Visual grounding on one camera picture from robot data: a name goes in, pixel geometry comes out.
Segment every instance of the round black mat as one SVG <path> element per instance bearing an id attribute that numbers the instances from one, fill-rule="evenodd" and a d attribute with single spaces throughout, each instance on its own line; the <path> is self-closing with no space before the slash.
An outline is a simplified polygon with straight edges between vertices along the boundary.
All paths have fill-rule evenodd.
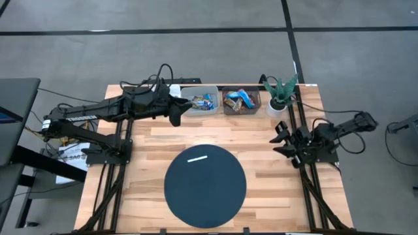
<path id="1" fill-rule="evenodd" d="M 164 181 L 171 212 L 188 225 L 218 227 L 232 219 L 246 196 L 238 159 L 213 145 L 193 146 L 171 162 Z"/>

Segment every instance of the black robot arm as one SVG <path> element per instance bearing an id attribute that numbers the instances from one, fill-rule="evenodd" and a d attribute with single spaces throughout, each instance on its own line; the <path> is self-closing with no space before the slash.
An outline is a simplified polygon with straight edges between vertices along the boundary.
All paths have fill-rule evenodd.
<path id="1" fill-rule="evenodd" d="M 287 125 L 281 121 L 277 127 L 277 137 L 270 143 L 285 141 L 282 147 L 276 147 L 277 151 L 288 158 L 292 158 L 295 168 L 303 167 L 312 162 L 336 162 L 336 148 L 340 145 L 334 141 L 351 133 L 373 131 L 378 123 L 368 112 L 359 112 L 354 118 L 345 123 L 334 125 L 333 123 L 320 123 L 313 131 L 306 126 L 299 127 L 293 134 L 287 130 Z"/>
<path id="2" fill-rule="evenodd" d="M 155 91 L 140 86 L 124 87 L 122 95 L 105 99 L 98 104 L 77 107 L 59 104 L 50 114 L 44 116 L 41 133 L 45 141 L 69 137 L 90 142 L 90 148 L 82 150 L 88 155 L 87 164 L 126 163 L 130 158 L 130 140 L 122 140 L 116 134 L 105 136 L 72 123 L 94 119 L 119 122 L 125 119 L 155 119 L 157 116 L 168 116 L 171 124 L 177 127 L 180 125 L 181 115 L 191 108 L 191 103 L 169 93 L 170 88 L 160 83 L 156 85 Z"/>

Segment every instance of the wooden tabletop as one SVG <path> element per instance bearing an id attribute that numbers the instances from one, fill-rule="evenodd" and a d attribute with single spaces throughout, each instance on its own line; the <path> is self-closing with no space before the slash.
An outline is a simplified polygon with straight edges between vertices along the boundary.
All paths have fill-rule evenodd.
<path id="1" fill-rule="evenodd" d="M 316 85 L 299 87 L 304 103 L 323 108 Z M 119 85 L 109 85 L 106 98 L 121 93 Z M 285 156 L 272 151 L 279 144 L 268 143 L 276 136 L 274 127 L 280 120 L 286 120 L 290 128 L 289 112 L 284 112 L 280 120 L 269 118 L 266 114 L 269 99 L 270 95 L 261 91 L 262 107 L 255 115 L 226 116 L 220 107 L 218 114 L 212 116 L 182 116 L 180 127 L 173 127 L 163 117 L 135 121 L 132 133 L 135 146 L 126 167 L 117 232 L 159 232 L 160 228 L 166 228 L 167 232 L 242 232 L 244 227 L 252 232 L 309 231 L 299 171 Z M 324 116 L 308 107 L 304 111 L 309 127 L 313 119 Z M 295 115 L 300 126 L 297 107 Z M 98 131 L 114 134 L 115 128 L 115 123 L 100 121 Z M 242 208 L 233 219 L 217 228 L 201 229 L 185 224 L 172 214 L 164 197 L 164 177 L 171 161 L 197 144 L 227 149 L 240 161 L 246 174 L 247 193 Z M 92 214 L 101 169 L 102 165 L 89 167 L 74 228 L 84 225 Z M 339 172 L 326 163 L 317 164 L 317 169 L 325 201 L 343 223 L 352 227 Z M 313 198 L 312 202 L 316 225 L 320 227 L 317 204 Z M 110 227 L 112 209 L 113 201 L 108 207 L 105 228 Z"/>

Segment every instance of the candy wrapper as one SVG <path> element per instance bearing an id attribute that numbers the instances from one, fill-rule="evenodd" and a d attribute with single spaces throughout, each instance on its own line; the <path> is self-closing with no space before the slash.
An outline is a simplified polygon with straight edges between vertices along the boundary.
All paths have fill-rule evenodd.
<path id="1" fill-rule="evenodd" d="M 210 98 L 210 94 L 205 95 L 196 95 L 191 100 L 192 108 L 199 109 L 199 110 L 213 110 L 214 103 Z"/>
<path id="2" fill-rule="evenodd" d="M 237 92 L 230 91 L 227 94 L 227 98 L 234 99 L 234 98 L 241 98 L 248 108 L 253 108 L 255 106 L 254 101 L 248 96 L 246 91 L 243 89 L 239 89 Z"/>

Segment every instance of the snack package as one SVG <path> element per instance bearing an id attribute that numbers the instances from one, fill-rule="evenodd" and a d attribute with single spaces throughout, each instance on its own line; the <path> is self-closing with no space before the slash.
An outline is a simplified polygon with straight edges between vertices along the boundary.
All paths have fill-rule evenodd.
<path id="1" fill-rule="evenodd" d="M 194 109 L 207 111 L 215 108 L 209 94 L 196 95 L 190 101 Z"/>
<path id="2" fill-rule="evenodd" d="M 234 91 L 228 92 L 227 98 L 230 98 L 230 99 L 242 98 L 248 108 L 254 108 L 255 106 L 254 102 L 250 99 L 246 91 L 244 91 L 243 89 L 239 89 L 237 92 L 234 92 Z"/>
<path id="3" fill-rule="evenodd" d="M 230 99 L 230 98 L 226 98 L 224 101 L 223 101 L 225 104 L 227 104 L 228 106 L 230 106 L 232 109 L 234 108 L 234 106 L 235 106 L 235 102 L 232 100 L 232 99 Z"/>

